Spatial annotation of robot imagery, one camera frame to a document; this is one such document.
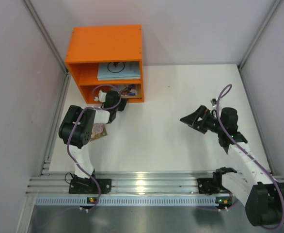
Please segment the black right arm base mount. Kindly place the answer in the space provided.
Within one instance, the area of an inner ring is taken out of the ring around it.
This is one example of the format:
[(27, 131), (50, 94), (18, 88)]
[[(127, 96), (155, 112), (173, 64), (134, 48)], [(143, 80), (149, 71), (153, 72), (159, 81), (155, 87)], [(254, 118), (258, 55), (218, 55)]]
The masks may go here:
[(213, 195), (213, 194), (231, 194), (231, 192), (224, 188), (220, 180), (213, 178), (198, 178), (197, 179), (199, 194)]

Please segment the pink illustrated fairy-tale book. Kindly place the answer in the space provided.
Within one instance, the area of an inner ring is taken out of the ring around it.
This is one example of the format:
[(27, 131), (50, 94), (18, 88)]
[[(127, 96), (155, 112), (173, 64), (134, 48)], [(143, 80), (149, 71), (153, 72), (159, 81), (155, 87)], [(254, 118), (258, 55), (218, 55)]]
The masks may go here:
[(107, 136), (105, 124), (102, 124), (102, 123), (94, 124), (92, 128), (92, 134), (91, 134), (90, 141), (100, 139), (104, 136)]

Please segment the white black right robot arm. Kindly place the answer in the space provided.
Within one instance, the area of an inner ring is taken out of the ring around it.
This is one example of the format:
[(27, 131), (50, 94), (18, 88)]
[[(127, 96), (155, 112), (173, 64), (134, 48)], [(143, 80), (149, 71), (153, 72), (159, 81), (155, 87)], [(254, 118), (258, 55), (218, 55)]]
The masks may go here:
[(216, 169), (211, 179), (199, 179), (199, 192), (211, 195), (232, 193), (245, 207), (246, 216), (253, 226), (284, 224), (284, 182), (278, 182), (265, 172), (250, 151), (248, 141), (238, 131), (237, 110), (225, 107), (219, 118), (216, 110), (201, 105), (180, 121), (203, 134), (211, 131), (218, 136), (219, 145), (237, 165), (237, 168)]

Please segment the orange illustrated book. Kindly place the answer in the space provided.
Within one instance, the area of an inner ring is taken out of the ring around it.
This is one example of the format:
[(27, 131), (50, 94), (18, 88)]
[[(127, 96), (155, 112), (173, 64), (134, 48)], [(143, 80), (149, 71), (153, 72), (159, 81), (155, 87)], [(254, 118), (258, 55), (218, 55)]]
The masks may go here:
[(141, 97), (140, 84), (121, 84), (121, 85), (116, 85), (115, 87), (121, 93), (122, 98), (127, 98), (129, 96)]

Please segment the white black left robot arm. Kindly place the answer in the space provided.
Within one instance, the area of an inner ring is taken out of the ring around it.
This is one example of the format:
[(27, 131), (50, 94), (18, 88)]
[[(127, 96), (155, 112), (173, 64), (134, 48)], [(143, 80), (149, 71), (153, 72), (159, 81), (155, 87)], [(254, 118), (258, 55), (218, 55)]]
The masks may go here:
[(58, 131), (59, 138), (67, 146), (67, 153), (74, 162), (74, 175), (82, 179), (94, 179), (95, 169), (88, 151), (94, 125), (112, 123), (117, 112), (123, 111), (127, 103), (127, 99), (122, 98), (121, 92), (117, 90), (100, 90), (95, 99), (101, 102), (100, 107), (70, 105)]

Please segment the light blue cat book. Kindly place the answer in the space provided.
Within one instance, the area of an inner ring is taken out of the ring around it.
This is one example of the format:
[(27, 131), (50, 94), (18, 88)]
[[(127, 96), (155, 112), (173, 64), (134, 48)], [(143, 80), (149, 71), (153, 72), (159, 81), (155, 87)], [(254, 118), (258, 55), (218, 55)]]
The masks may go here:
[(140, 77), (139, 62), (100, 63), (97, 74), (99, 81), (139, 80)]

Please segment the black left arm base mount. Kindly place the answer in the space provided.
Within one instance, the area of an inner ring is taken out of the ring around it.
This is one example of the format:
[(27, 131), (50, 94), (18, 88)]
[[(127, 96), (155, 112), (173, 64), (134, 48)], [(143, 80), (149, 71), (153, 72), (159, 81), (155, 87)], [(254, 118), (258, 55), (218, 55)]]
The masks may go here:
[[(111, 191), (111, 179), (96, 179), (101, 194), (108, 194)], [(99, 189), (92, 179), (74, 178), (70, 182), (69, 194), (99, 194)]]

